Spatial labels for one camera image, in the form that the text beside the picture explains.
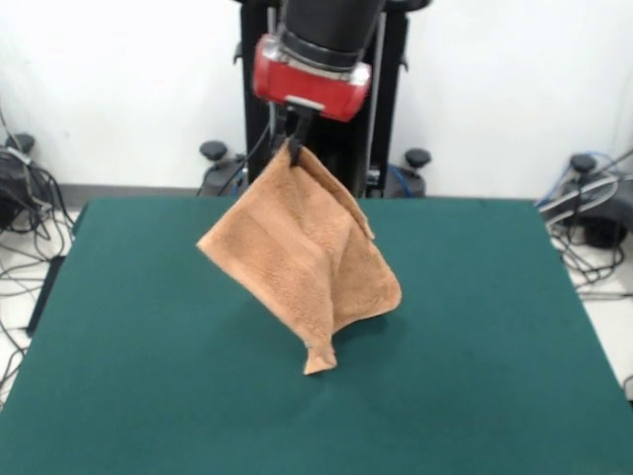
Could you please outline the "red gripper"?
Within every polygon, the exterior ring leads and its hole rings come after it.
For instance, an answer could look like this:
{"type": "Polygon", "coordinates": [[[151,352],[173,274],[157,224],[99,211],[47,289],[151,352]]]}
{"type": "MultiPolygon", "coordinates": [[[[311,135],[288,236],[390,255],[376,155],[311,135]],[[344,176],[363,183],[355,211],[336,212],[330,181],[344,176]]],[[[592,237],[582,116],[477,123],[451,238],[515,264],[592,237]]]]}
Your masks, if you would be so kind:
{"type": "Polygon", "coordinates": [[[264,35],[255,48],[253,60],[253,92],[275,106],[274,144],[286,139],[288,109],[283,105],[299,105],[293,112],[297,124],[288,138],[290,165],[299,164],[308,136],[313,111],[338,122],[350,121],[362,108],[371,84],[372,67],[357,63],[349,72],[328,72],[289,56],[279,39],[264,35]]]}

